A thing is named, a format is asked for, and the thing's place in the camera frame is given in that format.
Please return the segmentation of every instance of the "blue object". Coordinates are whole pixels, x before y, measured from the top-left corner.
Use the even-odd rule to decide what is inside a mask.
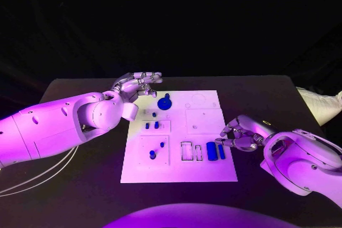
[[[166,96],[159,100],[159,109],[166,111],[172,107],[170,95],[166,93]]]
[[[157,156],[157,155],[156,155],[154,151],[150,151],[150,159],[151,159],[151,160],[156,159],[156,156]]]
[[[218,151],[215,142],[206,143],[208,160],[218,160]]]
[[[219,157],[221,157],[221,159],[226,158],[222,145],[219,145]]]

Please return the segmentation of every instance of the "white cloth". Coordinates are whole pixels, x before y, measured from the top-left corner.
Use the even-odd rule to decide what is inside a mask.
[[[336,96],[322,96],[300,87],[297,91],[322,126],[342,111],[342,92]]]

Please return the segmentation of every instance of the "table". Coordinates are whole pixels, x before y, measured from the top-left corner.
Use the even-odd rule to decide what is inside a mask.
[[[301,128],[323,136],[310,110],[286,76],[164,77],[156,90],[216,90],[228,123],[254,115],[280,130]],[[114,79],[56,79],[40,102],[92,91]],[[79,146],[63,171],[40,186],[0,198],[0,227],[101,227],[128,213],[170,203],[208,203],[242,208],[299,226],[342,226],[342,210],[317,193],[291,193],[261,169],[262,150],[232,149],[238,182],[121,184],[128,121]],[[45,171],[65,153],[21,162],[0,171],[0,189]]]

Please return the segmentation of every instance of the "white board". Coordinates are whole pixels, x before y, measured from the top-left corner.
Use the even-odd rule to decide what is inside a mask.
[[[166,93],[172,107],[163,111],[157,101]],[[206,143],[225,127],[216,91],[160,91],[157,98],[141,96],[134,104],[138,113],[128,127],[121,183],[236,181],[229,148],[223,147],[225,159],[208,160]]]

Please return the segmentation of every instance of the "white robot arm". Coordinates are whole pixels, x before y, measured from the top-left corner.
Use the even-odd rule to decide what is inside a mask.
[[[278,132],[265,121],[239,115],[221,136],[232,131],[235,139],[216,143],[252,152],[264,146],[261,168],[297,195],[323,194],[342,208],[342,148],[326,139],[296,129]]]
[[[138,95],[157,96],[161,73],[128,73],[104,93],[37,104],[0,121],[0,168],[62,153],[135,119]]]

